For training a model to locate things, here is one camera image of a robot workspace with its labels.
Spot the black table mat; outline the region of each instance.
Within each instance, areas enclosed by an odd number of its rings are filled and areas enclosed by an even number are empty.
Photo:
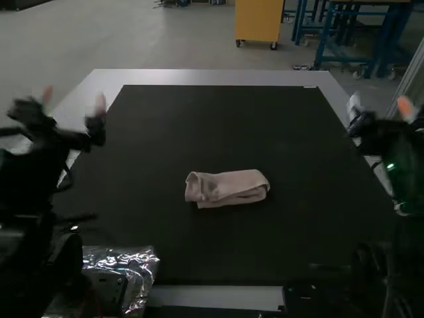
[[[266,200],[198,210],[189,172],[258,169]],[[392,204],[317,88],[126,85],[107,144],[72,167],[56,212],[95,212],[84,243],[143,246],[157,284],[281,285],[309,263],[348,264],[388,237]]]

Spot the gray floor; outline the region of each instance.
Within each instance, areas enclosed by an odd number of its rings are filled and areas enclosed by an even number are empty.
[[[7,122],[3,110],[13,97],[52,83],[53,108],[96,68],[290,70],[314,60],[316,41],[307,48],[294,46],[292,25],[281,26],[276,52],[262,43],[238,49],[234,7],[153,9],[152,2],[56,0],[18,13],[0,12],[0,124]],[[294,7],[294,1],[287,6]],[[398,84],[354,81],[348,72],[331,71],[346,92],[360,89],[364,103],[374,109],[390,104]]]

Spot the orange fingertip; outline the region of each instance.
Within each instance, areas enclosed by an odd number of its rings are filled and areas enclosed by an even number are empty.
[[[412,102],[406,96],[401,96],[397,99],[397,107],[403,116],[410,116],[413,113]]]

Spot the aluminum foil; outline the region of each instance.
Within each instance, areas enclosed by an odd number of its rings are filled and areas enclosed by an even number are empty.
[[[107,248],[85,246],[83,271],[124,274],[128,285],[123,317],[141,317],[158,270],[159,258],[151,246]]]

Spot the beige towel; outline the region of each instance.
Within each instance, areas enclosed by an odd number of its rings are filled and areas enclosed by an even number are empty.
[[[199,209],[261,201],[270,189],[268,180],[258,170],[190,172],[185,183],[185,200],[197,202]]]

